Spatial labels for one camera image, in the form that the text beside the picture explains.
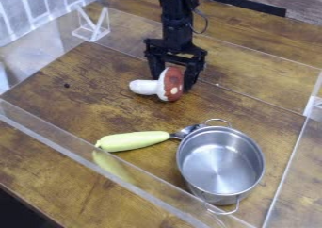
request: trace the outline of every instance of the mushroom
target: mushroom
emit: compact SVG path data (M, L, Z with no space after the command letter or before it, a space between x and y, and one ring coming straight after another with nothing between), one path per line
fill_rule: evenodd
M178 67L168 67L160 80L131 81L130 89L141 95L158 94L164 101L174 102L184 95L184 73Z

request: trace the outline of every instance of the pot handle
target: pot handle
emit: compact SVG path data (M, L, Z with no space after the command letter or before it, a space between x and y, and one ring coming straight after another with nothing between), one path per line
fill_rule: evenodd
M209 202L205 200L205 208L206 208L206 210L208 210L210 213L213 213L213 214L216 214L216 215L232 215L232 214L236 213L236 212L238 211L238 209L240 209L240 202L241 202L241 199L240 199L240 196L238 196L238 197L237 197L237 206L236 206L236 208L234 208L233 210L230 210L230 211L220 212L220 211L216 211L216 210L212 209L212 207L210 207L210 205L209 205Z
M208 125L209 122L212 121L221 121L221 122L225 122L228 124L228 127L232 128L232 124L229 121L224 120L224 119L209 119L206 122L205 122L205 125Z

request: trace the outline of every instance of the pot rim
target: pot rim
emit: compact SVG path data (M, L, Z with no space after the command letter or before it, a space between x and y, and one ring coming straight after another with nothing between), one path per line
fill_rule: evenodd
M197 185L194 185L189 179L186 178L185 174L184 174L184 169L182 169L182 166L181 166L181 163L180 163L180 155L181 155L181 151L184 149L184 145L188 143L189 139L192 137L194 137L197 134L205 132L205 131L209 131L209 130L226 130L229 131L230 133L233 132L236 135L238 135L241 138L246 139L250 144L254 146L256 150L258 151L260 153L260 157L262 159L262 164L264 164L264 168L261 170L261 175L257 179L257 181L254 182L254 184L246 188L245 190L240 191L240 192L236 192L236 193L214 193L214 192L210 192L208 190L205 190L204 188L198 187ZM240 130L232 128L232 127L225 127L225 126L205 126L205 127L201 127L200 129L197 129L194 132L192 132L185 138L184 138L184 141L180 145L180 148L178 148L178 152L177 152L177 163L178 163L178 168L180 168L180 171L181 171L181 174L184 176L184 179L185 181L189 183L190 186L193 186L194 188L197 188L201 192L204 192L205 194L210 194L210 195L217 195L217 196L225 196L225 197L230 197L230 196L240 196L245 193L248 193L249 191L252 191L256 186L258 185L258 183L261 182L264 176L265 176L265 171L266 171L266 159L265 159L265 154L264 154L264 151L260 147L260 145L257 144L257 142L253 140L253 138L250 138L249 135L246 135L244 132L241 132Z

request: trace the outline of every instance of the cooking pot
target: cooking pot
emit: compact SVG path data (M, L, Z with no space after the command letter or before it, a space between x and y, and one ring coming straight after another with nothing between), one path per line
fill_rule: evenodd
M210 126L213 121L228 126ZM256 141L229 121L210 119L184 138L177 162L189 189L205 200L208 210L218 215L237 212L265 174L265 156ZM209 204L236 204L236 208L218 212Z

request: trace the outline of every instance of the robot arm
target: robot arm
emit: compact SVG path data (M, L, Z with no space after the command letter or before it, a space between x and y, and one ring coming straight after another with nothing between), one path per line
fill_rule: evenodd
M189 91L205 69L206 50L193 43L194 14L200 0L161 0L162 39L146 39L145 55L154 79L160 79L165 63L186 67L184 89Z

